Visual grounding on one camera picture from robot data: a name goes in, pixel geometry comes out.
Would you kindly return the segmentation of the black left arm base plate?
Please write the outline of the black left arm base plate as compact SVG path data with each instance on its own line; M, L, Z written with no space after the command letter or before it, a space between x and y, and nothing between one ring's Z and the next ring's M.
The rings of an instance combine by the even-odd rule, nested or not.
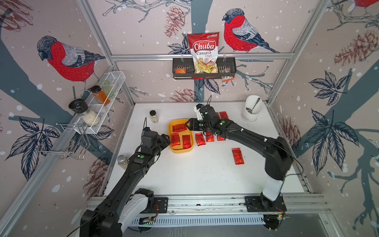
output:
M141 213L167 213L168 197L156 197L154 191L144 188L138 189L134 194L143 195L146 198L146 207Z

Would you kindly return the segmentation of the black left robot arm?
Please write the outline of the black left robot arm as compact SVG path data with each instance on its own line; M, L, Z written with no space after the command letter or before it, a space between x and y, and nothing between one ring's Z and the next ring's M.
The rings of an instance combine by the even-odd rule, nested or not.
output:
M152 191L143 189L138 194L133 191L170 144L169 135L160 135L148 127L143 129L141 144L129 158L121 179L94 211L86 210L81 217L81 237L121 237L137 215L153 205Z

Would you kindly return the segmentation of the yellow plastic storage box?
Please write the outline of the yellow plastic storage box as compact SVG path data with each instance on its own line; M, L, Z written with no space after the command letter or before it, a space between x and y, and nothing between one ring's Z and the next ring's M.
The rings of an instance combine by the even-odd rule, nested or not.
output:
M173 133L172 132L172 126L175 125L175 124L185 124L186 122L188 121L188 119L176 119L176 120L172 120L169 124L168 124L168 132L169 132L169 136L171 138L171 134ZM195 145L195 142L194 142L194 136L193 136L193 132L190 131L190 130L186 130L186 131L183 131L183 132L179 132L180 134L180 139L181 139L181 145L180 146L176 146L176 147L172 147L171 145L169 146L171 151L175 154L181 154L181 153L187 153L187 152L190 152L193 148L194 148L194 145ZM182 136L183 135L190 135L191 136L191 147L189 149L183 149L183 141L182 141Z

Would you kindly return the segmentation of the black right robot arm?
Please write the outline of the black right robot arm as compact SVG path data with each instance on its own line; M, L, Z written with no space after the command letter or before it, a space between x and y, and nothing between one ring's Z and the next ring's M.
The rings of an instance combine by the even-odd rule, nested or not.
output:
M265 158L266 183L261 196L274 202L281 193L293 157L283 137L271 138L252 132L226 118L220 118L210 105L197 104L196 118L189 119L185 126L190 131L210 132L213 135L238 142Z

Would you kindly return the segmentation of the red foil tea bag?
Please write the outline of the red foil tea bag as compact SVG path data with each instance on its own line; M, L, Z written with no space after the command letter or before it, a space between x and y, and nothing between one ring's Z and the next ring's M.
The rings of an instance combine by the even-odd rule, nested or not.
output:
M182 136L183 141L183 149L189 149L191 147L191 136L190 135L183 135Z
M229 116L226 111L218 112L217 114L220 119L229 119Z
M172 133L171 134L171 146L176 147L181 145L181 139L179 133Z
M197 146L202 146L206 144L203 133L196 133L195 140L196 140Z
M223 138L223 137L221 137L221 136L217 136L217 140L218 140L218 141L225 141L226 139Z
M206 133L206 142L214 142L214 135L212 133Z
M232 148L232 153L236 165L243 165L244 159L240 148Z
M174 133L179 133L179 132L183 132L183 131L186 131L187 130L187 127L185 124L181 123L181 124L175 124L172 126L172 132Z

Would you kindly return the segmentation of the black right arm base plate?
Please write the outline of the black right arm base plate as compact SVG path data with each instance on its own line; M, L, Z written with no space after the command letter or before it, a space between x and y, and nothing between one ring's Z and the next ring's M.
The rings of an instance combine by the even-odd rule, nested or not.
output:
M248 212L286 212L287 208L280 194L276 200L271 201L263 194L259 196L245 196L245 206Z

